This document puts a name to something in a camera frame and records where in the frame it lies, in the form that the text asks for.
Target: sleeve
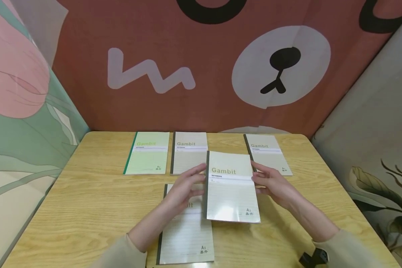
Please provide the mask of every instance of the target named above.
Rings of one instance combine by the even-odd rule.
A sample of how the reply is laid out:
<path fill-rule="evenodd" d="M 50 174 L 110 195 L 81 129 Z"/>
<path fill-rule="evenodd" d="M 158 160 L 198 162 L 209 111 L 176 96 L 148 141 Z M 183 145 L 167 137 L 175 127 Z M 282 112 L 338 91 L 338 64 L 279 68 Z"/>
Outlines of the sleeve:
<path fill-rule="evenodd" d="M 349 232 L 340 230 L 326 242 L 314 242 L 328 254 L 329 268 L 383 268 L 384 266 Z"/>
<path fill-rule="evenodd" d="M 119 238 L 91 268 L 145 268 L 147 253 L 141 253 L 127 235 Z"/>

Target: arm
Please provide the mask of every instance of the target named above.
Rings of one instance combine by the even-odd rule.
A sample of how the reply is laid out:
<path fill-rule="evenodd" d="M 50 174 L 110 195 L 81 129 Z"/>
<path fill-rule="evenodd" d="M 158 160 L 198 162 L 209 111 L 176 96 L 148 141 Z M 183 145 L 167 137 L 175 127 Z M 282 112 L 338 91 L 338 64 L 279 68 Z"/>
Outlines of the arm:
<path fill-rule="evenodd" d="M 186 208 L 189 198 L 204 194 L 204 190 L 192 190 L 192 185 L 204 181 L 205 176 L 199 173 L 205 167 L 201 164 L 179 176 L 164 200 L 118 239 L 91 268 L 144 268 L 146 251 L 165 226 Z"/>
<path fill-rule="evenodd" d="M 352 234 L 340 230 L 316 206 L 306 200 L 278 170 L 252 162 L 260 170 L 252 180 L 263 188 L 258 194 L 269 195 L 287 209 L 313 239 L 316 248 L 328 254 L 330 268 L 382 268 L 382 264 Z"/>

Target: cartoon bear face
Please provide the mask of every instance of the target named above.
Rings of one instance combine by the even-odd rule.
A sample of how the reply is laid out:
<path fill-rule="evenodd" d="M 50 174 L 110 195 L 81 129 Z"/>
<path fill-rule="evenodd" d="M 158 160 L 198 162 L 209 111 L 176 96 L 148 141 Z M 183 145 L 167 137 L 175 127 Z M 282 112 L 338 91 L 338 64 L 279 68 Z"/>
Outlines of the cartoon bear face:
<path fill-rule="evenodd" d="M 311 137 L 402 23 L 402 1 L 58 2 L 53 70 L 109 131 Z"/>

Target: notebook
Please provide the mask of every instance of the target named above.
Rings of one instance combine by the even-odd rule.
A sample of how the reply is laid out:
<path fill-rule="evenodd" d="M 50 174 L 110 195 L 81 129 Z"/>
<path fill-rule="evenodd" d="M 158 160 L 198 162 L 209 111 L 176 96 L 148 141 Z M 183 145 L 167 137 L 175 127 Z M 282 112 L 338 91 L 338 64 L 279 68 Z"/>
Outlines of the notebook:
<path fill-rule="evenodd" d="M 136 132 L 123 174 L 165 174 L 169 139 L 169 132 Z"/>
<path fill-rule="evenodd" d="M 206 132 L 175 132 L 173 135 L 171 175 L 179 175 L 186 170 L 206 162 Z"/>
<path fill-rule="evenodd" d="M 248 154 L 207 152 L 204 217 L 260 223 L 252 165 Z"/>
<path fill-rule="evenodd" d="M 291 176 L 292 171 L 273 135 L 244 134 L 250 158 L 264 166 L 280 171 L 283 176 Z"/>
<path fill-rule="evenodd" d="M 172 186 L 165 184 L 164 197 Z M 203 187 L 193 185 L 193 189 Z M 159 235 L 157 265 L 214 261 L 211 221 L 202 217 L 201 206 L 202 197 L 190 198 L 187 208 Z"/>

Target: bear nose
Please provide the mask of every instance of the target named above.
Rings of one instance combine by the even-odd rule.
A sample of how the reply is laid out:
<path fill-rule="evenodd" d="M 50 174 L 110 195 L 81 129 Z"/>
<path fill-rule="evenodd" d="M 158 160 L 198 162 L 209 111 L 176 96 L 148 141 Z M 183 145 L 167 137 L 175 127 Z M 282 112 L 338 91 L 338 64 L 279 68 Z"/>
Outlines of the bear nose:
<path fill-rule="evenodd" d="M 271 64 L 274 69 L 281 71 L 294 66 L 300 59 L 301 52 L 299 49 L 295 47 L 282 48 L 271 55 L 269 64 Z"/>

